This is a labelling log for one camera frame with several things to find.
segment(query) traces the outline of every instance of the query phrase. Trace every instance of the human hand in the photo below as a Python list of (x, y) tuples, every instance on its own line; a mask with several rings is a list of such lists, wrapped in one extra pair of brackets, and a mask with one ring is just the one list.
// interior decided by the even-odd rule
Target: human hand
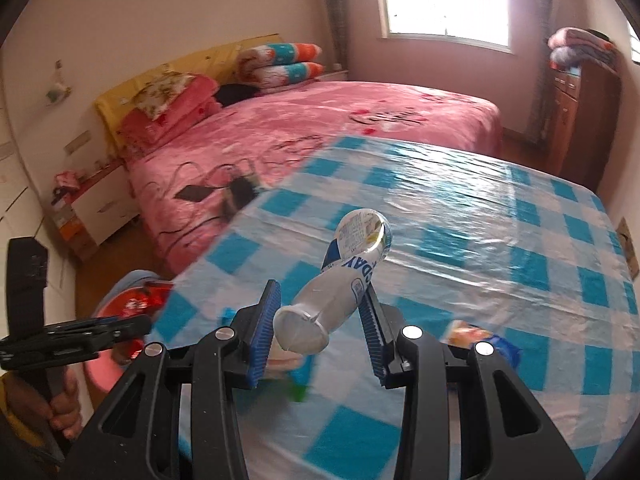
[(66, 368), (64, 390), (47, 402), (30, 384), (16, 374), (7, 374), (4, 392), (9, 409), (23, 423), (33, 430), (47, 421), (56, 431), (62, 431), (65, 438), (73, 440), (82, 430), (82, 416), (78, 400), (78, 378), (71, 368)]

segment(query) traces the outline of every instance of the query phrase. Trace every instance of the table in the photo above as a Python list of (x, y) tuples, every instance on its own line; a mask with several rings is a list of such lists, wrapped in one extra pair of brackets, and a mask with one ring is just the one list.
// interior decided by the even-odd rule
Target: table
[[(393, 230), (372, 279), (380, 300), (436, 337), (465, 319), (522, 348), (518, 374), (593, 476), (640, 409), (638, 308), (600, 200), (535, 170), (340, 137), (245, 208), (176, 279), (150, 338), (195, 343), (223, 308), (256, 303), (270, 278), (288, 304), (357, 207), (382, 212)], [(358, 314), (318, 355), (306, 401), (290, 401), (286, 388), (263, 381), (239, 392), (252, 480), (392, 478), (404, 392), (383, 390), (374, 377)], [(187, 410), (188, 392), (185, 401)]]

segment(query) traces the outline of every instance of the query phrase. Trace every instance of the metal screw head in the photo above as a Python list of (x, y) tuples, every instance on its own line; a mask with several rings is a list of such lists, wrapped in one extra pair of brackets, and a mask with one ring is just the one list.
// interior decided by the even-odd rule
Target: metal screw head
[(235, 335), (234, 329), (229, 326), (223, 326), (216, 330), (216, 339), (220, 339), (220, 341), (231, 339)]
[(422, 337), (422, 329), (419, 326), (407, 325), (402, 329), (402, 335), (409, 339), (420, 339)]
[(479, 343), (476, 343), (476, 352), (478, 352), (480, 355), (491, 355), (492, 353), (494, 353), (494, 346), (487, 341), (481, 341)]
[(149, 357), (157, 356), (162, 353), (162, 345), (160, 343), (151, 343), (145, 346), (145, 354)]

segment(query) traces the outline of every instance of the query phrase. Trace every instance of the folded blanket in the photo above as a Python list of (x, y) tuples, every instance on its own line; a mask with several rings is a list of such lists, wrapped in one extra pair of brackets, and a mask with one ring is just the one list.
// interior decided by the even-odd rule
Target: folded blanket
[(313, 43), (267, 43), (238, 54), (238, 73), (248, 76), (256, 68), (313, 61), (322, 49)]
[(600, 50), (613, 50), (614, 45), (610, 41), (603, 40), (586, 30), (575, 27), (565, 27), (558, 30), (547, 42), (549, 48), (560, 46), (588, 45)]
[(246, 75), (238, 74), (241, 82), (258, 88), (275, 88), (277, 86), (300, 83), (306, 79), (319, 76), (324, 67), (318, 63), (293, 63), (290, 65), (265, 66), (257, 68)]
[(286, 92), (287, 90), (297, 90), (297, 89), (303, 88), (303, 87), (305, 87), (307, 85), (310, 85), (314, 81), (315, 81), (315, 79), (307, 79), (306, 81), (303, 81), (302, 83), (293, 83), (293, 85), (276, 86), (274, 88), (263, 88), (262, 90), (259, 90), (256, 95), (257, 96), (269, 95), (269, 94), (277, 94), (279, 92)]
[(592, 60), (613, 71), (617, 70), (616, 50), (600, 50), (584, 44), (560, 46), (553, 50), (550, 59), (560, 66), (577, 66), (582, 61)]

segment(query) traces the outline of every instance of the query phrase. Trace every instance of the dresser drawer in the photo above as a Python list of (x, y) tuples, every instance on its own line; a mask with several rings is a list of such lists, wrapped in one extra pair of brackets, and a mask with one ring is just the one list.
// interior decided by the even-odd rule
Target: dresser drawer
[(575, 115), (578, 103), (565, 92), (556, 89), (554, 95), (554, 112), (552, 115), (552, 131), (549, 139), (546, 172), (559, 176), (562, 172), (564, 158), (574, 134)]
[(566, 87), (564, 89), (571, 97), (578, 98), (580, 93), (580, 78), (572, 74), (566, 74)]
[(74, 200), (72, 208), (98, 245), (139, 213), (136, 201), (129, 195), (123, 167), (91, 186)]
[(554, 70), (554, 85), (556, 86), (556, 88), (561, 89), (563, 92), (566, 92), (567, 76), (568, 75), (565, 72)]

